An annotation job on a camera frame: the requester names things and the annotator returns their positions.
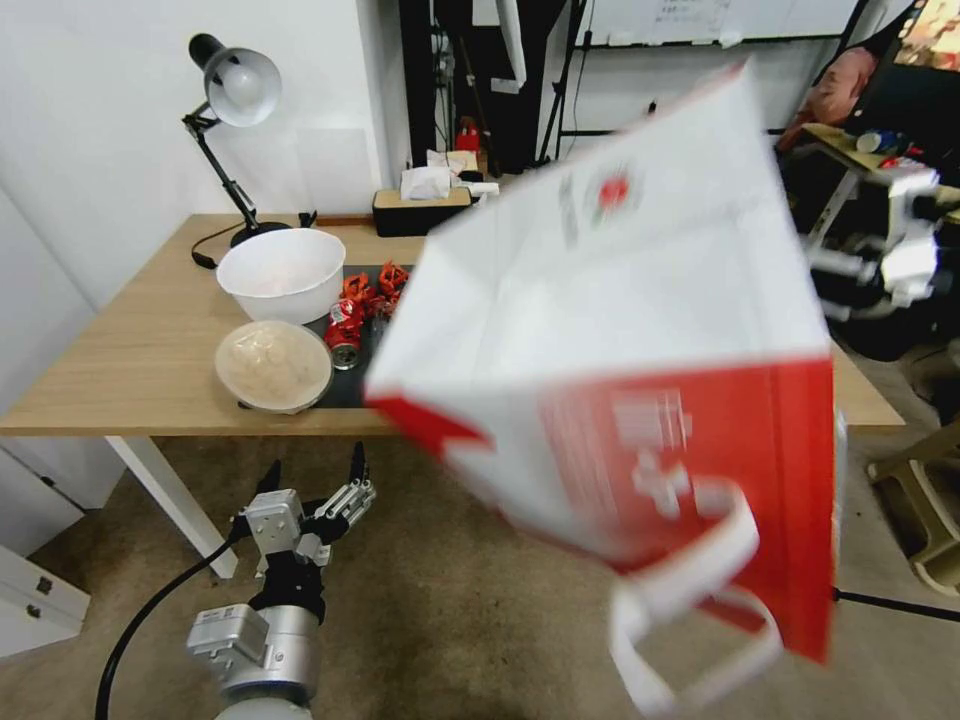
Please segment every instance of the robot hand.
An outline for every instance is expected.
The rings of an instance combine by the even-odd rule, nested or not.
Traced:
[[[187,638],[190,653],[218,673],[229,703],[220,720],[310,717],[326,610],[323,569],[332,543],[377,495],[359,442],[347,482],[329,499],[301,505],[296,491],[275,489],[279,479],[275,463],[242,512],[244,535],[253,537],[261,553],[261,591],[248,603],[201,612]]]

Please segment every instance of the black mat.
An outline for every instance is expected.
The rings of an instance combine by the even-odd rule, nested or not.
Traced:
[[[408,272],[412,269],[409,265],[401,265],[400,267],[403,267]],[[378,278],[380,276],[379,265],[345,265],[343,268],[343,276],[345,278],[350,275],[358,275],[362,272],[366,273],[367,277],[370,278],[370,286],[375,291],[378,290]],[[327,331],[329,321],[329,316],[324,315],[319,320],[307,323],[304,327],[313,330],[322,340],[324,333]],[[349,370],[334,370],[330,388],[322,398],[317,400],[317,402],[308,409],[366,407],[363,403],[363,378],[367,374],[367,368],[370,367],[370,360],[377,351],[377,347],[380,344],[380,335],[382,334],[372,332],[371,324],[369,321],[365,322],[360,329],[360,362],[357,363],[356,367],[350,368]],[[237,405],[244,409],[250,409],[249,405],[242,402],[237,402]]]

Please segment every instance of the desk lamp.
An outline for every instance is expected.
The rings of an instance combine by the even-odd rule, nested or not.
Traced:
[[[230,241],[239,245],[254,235],[290,227],[283,223],[259,222],[257,207],[236,180],[231,180],[204,138],[210,128],[221,122],[234,127],[250,127],[267,119],[280,100],[280,72],[266,56],[246,48],[227,48],[212,35],[194,35],[190,57],[203,70],[206,101],[183,124],[197,141],[203,154],[223,182],[223,189],[243,215],[244,228]],[[205,116],[210,110],[214,117]]]

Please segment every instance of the lamp shade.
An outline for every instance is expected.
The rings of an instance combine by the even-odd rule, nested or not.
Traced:
[[[203,70],[203,89],[214,114],[249,127],[267,119],[280,101],[280,71],[266,55],[227,48],[212,35],[194,35],[190,57]]]

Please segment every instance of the lamp arm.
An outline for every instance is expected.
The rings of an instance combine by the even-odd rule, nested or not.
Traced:
[[[224,191],[230,196],[233,204],[237,206],[240,214],[243,215],[243,220],[247,228],[257,230],[260,227],[260,224],[257,222],[257,206],[253,204],[250,196],[240,187],[240,183],[227,175],[220,161],[217,160],[217,156],[213,154],[213,150],[207,145],[204,134],[210,128],[220,124],[220,119],[217,117],[209,118],[203,116],[203,113],[209,107],[210,105],[208,103],[204,103],[189,115],[184,115],[183,124],[187,127],[187,132],[197,141],[197,145],[200,146],[207,161],[213,166],[214,172],[217,173],[217,177],[219,177],[220,182],[223,183]]]

